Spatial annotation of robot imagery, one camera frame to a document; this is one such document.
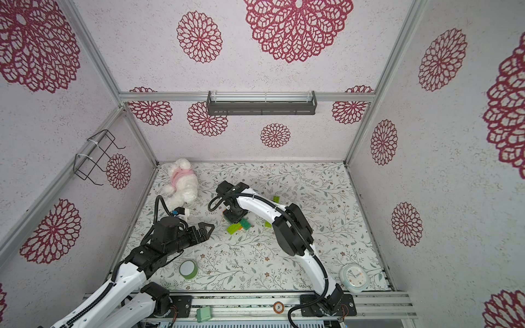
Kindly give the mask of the dark green lego brick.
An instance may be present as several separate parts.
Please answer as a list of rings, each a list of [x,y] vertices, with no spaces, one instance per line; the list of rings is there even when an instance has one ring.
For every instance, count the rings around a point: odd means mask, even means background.
[[[242,226],[242,228],[246,231],[248,231],[251,228],[251,223],[247,219],[242,219],[239,224]]]

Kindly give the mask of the lime lego brick bottom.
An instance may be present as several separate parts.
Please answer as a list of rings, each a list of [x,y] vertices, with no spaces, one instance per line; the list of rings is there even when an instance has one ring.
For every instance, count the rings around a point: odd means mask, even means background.
[[[228,232],[229,235],[234,235],[235,232],[242,230],[242,229],[243,229],[243,226],[241,224],[232,224],[228,226],[226,231]]]

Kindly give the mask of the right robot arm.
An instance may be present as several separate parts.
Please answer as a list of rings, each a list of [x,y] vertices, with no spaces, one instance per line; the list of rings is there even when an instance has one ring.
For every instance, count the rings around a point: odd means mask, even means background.
[[[306,308],[318,308],[321,314],[334,316],[341,310],[343,316],[355,316],[352,300],[344,300],[345,293],[340,284],[328,273],[316,250],[313,229],[302,210],[296,204],[281,205],[257,194],[245,183],[233,185],[223,181],[216,189],[216,197],[208,204],[210,212],[224,204],[225,218],[236,224],[248,213],[254,213],[272,225],[281,249],[295,258],[306,272],[313,285],[314,296],[307,302],[288,310],[287,318],[292,327],[293,313]]]

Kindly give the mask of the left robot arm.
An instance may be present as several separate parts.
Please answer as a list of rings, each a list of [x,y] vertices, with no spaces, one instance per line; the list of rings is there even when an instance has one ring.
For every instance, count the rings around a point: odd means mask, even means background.
[[[189,225],[186,210],[170,210],[162,196],[154,203],[153,225],[140,244],[112,270],[108,280],[55,327],[132,327],[150,316],[167,317],[174,308],[167,288],[151,282],[159,269],[190,247],[209,240],[215,227]]]

